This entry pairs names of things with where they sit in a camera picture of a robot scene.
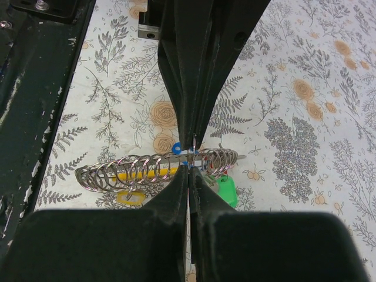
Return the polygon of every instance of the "green keychain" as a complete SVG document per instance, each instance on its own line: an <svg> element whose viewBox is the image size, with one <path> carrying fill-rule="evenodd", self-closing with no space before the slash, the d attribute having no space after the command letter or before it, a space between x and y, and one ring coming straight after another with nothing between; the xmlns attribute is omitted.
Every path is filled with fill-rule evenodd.
<svg viewBox="0 0 376 282"><path fill-rule="evenodd" d="M218 195L231 207L236 207L238 198L234 180L230 176L224 175L216 181L219 187Z"/></svg>
<svg viewBox="0 0 376 282"><path fill-rule="evenodd" d="M218 179L209 176L205 177L209 186L231 207L236 207L238 198L234 180L227 175L221 176Z"/></svg>

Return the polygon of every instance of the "black metal frame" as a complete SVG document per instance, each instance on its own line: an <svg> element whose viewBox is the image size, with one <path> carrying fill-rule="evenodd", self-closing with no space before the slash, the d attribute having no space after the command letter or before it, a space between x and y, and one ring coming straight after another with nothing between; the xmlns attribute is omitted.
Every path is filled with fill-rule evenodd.
<svg viewBox="0 0 376 282"><path fill-rule="evenodd" d="M37 9L36 0L10 0L15 9L54 22L71 23L76 16L78 0L45 0L48 9Z"/></svg>
<svg viewBox="0 0 376 282"><path fill-rule="evenodd" d="M0 259L34 210L94 4L81 0L70 25L9 9L18 32L0 78Z"/></svg>
<svg viewBox="0 0 376 282"><path fill-rule="evenodd" d="M2 281L185 281L189 194L197 281L368 281L325 213L240 213L181 166L139 210L43 210L21 224Z"/></svg>
<svg viewBox="0 0 376 282"><path fill-rule="evenodd" d="M201 145L217 96L269 1L150 0L141 14L139 25L160 27L159 69L183 150L194 135Z"/></svg>
<svg viewBox="0 0 376 282"><path fill-rule="evenodd" d="M182 148L192 145L194 134L200 146L220 87L267 1L155 3L164 11L159 65L177 112ZM339 219L323 213L238 213L205 184L196 167L188 171L180 166L172 182L139 210L26 212L13 238L27 188L33 188L34 201L38 195L92 8L93 2L83 0L75 26L39 26L36 18L24 20L22 37L4 69L2 96L10 93L17 79L21 83L1 125L0 141L9 148L20 136L23 142L0 159L0 183L7 184L2 207L8 207L0 218L2 231L4 220L8 228L6 240L1 241L3 253L13 239L0 268L2 281L184 281L188 202L198 282L367 281ZM191 20L193 14L197 22ZM56 52L55 41L74 36L78 44L71 48L57 44L62 55L56 58L51 52ZM38 63L40 56L45 63ZM49 120L52 110L57 115ZM47 126L53 130L43 147ZM37 139L32 140L35 132ZM40 146L44 154L39 153ZM43 167L39 178L33 179L37 160Z"/></svg>

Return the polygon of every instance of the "table surface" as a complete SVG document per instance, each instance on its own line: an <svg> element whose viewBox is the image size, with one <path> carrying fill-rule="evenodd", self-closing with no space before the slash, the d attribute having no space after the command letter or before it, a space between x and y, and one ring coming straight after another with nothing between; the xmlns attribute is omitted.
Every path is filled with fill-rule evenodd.
<svg viewBox="0 0 376 282"><path fill-rule="evenodd" d="M137 38L145 2L97 0L36 209L134 208L84 190L74 169L169 152L178 142L157 42ZM376 0L272 0L219 94L203 143L247 156L230 172L238 210L335 214L373 281L375 8ZM148 189L147 198L156 193ZM189 263L187 280L195 281Z"/></svg>

